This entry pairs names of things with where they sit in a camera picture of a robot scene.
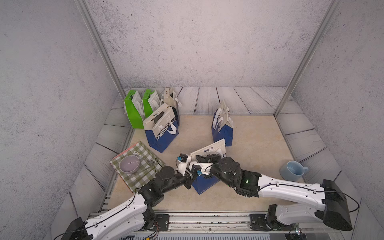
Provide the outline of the light blue mug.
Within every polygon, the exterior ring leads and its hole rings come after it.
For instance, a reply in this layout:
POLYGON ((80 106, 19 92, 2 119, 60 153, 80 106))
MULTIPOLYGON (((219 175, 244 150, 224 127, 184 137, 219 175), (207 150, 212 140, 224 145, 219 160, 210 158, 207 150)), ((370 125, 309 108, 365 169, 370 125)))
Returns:
POLYGON ((280 175, 286 181, 297 182, 308 170, 296 161, 289 161, 280 168, 280 175))

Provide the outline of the dark navy takeaway bag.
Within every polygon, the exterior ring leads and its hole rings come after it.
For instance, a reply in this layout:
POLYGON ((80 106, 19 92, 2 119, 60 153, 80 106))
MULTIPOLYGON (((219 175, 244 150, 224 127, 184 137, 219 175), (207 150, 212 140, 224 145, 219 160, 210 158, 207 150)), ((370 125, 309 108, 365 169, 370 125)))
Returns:
POLYGON ((180 126, 179 105, 181 105, 181 103, 178 100, 176 91, 173 88, 165 88, 164 94, 161 98, 161 104, 163 103, 166 103, 167 105, 173 108, 176 120, 178 122, 178 127, 179 127, 180 126))

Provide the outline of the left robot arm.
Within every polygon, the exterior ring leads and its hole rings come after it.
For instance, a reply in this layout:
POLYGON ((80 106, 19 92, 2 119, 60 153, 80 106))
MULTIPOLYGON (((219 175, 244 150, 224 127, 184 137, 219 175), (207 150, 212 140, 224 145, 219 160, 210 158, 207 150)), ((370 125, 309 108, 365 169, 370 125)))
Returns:
POLYGON ((201 167, 198 165, 193 165, 184 175, 173 167, 165 166, 126 202, 95 219, 83 221, 77 218, 70 223, 66 232, 55 239, 118 240, 132 232, 151 229, 156 220, 153 207, 164 199, 164 193, 180 186, 190 187, 200 174, 201 167))

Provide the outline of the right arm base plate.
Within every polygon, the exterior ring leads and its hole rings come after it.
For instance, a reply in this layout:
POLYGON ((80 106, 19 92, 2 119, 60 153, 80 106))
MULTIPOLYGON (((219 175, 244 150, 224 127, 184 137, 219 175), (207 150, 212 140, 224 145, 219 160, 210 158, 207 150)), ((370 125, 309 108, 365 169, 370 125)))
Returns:
POLYGON ((277 220, 276 209, 278 205, 270 205, 266 214, 250 214, 250 229, 254 231, 288 231, 294 229, 294 224, 284 225, 277 220))

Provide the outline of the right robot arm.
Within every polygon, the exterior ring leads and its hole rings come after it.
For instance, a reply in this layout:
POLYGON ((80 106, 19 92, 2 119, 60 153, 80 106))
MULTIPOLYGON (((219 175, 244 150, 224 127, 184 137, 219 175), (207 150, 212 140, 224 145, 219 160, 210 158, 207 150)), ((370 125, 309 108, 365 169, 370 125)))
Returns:
POLYGON ((247 198, 276 198, 291 201, 289 206, 269 205, 267 214, 257 227, 261 231, 281 230, 292 224, 322 222, 340 231, 353 229, 348 195, 335 182, 302 184, 283 181, 246 171, 230 157, 220 155, 197 156, 188 170, 197 176, 216 177, 241 196, 247 198))

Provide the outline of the green white takeout bag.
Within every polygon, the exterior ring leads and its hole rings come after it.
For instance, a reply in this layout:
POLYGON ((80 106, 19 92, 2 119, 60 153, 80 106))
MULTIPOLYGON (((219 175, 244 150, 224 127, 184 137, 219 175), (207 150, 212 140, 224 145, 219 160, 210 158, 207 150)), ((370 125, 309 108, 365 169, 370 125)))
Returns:
POLYGON ((146 89, 143 98, 142 105, 145 114, 145 118, 148 118, 153 112, 160 107, 160 98, 156 90, 146 89))
POLYGON ((137 90, 129 90, 124 99, 125 112, 134 129, 143 129, 145 119, 143 101, 137 90))

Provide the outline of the green checkered cloth mat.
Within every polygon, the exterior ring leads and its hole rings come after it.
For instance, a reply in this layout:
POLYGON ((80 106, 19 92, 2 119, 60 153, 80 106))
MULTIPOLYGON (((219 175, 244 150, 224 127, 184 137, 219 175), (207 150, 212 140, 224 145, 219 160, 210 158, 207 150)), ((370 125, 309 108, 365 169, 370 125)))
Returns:
POLYGON ((149 150, 142 142, 137 142, 128 149, 114 157, 110 164, 122 178, 131 192, 138 189, 153 179, 162 167, 166 164, 158 158, 152 151, 149 150), (121 163, 126 157, 134 157, 134 162, 137 162, 130 168, 131 171, 124 171, 121 163))

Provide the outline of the blue white takeout bag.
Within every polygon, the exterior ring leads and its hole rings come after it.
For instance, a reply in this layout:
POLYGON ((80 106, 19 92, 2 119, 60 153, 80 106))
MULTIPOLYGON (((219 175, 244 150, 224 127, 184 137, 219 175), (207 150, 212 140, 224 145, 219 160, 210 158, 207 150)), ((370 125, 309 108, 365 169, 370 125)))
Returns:
POLYGON ((179 121, 173 107, 162 104, 143 121, 148 143, 151 148, 163 153, 179 134, 179 121))

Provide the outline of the lilac ceramic bowl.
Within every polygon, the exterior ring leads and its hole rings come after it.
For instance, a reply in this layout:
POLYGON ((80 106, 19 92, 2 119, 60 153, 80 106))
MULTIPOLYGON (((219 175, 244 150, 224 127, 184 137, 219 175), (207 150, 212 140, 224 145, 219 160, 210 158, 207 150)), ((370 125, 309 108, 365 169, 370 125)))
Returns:
POLYGON ((140 160, 135 155, 126 156, 119 164, 120 170, 125 174, 133 174, 140 167, 140 160))

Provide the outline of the blue bag standing rear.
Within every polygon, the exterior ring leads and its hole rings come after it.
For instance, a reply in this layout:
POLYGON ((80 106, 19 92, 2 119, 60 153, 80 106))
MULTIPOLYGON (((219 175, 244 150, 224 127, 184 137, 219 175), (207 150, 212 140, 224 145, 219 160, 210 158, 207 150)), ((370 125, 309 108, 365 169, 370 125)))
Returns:
POLYGON ((225 140, 226 147, 231 147, 234 139, 234 124, 230 116, 230 109, 222 101, 216 109, 212 122, 212 136, 214 142, 225 140))

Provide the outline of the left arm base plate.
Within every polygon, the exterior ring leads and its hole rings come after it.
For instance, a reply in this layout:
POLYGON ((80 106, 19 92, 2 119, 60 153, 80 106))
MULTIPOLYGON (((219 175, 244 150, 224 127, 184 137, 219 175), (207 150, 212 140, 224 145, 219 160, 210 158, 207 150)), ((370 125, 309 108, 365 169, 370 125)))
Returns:
POLYGON ((160 214, 156 215, 155 221, 150 224, 149 231, 167 232, 169 230, 170 215, 160 214))

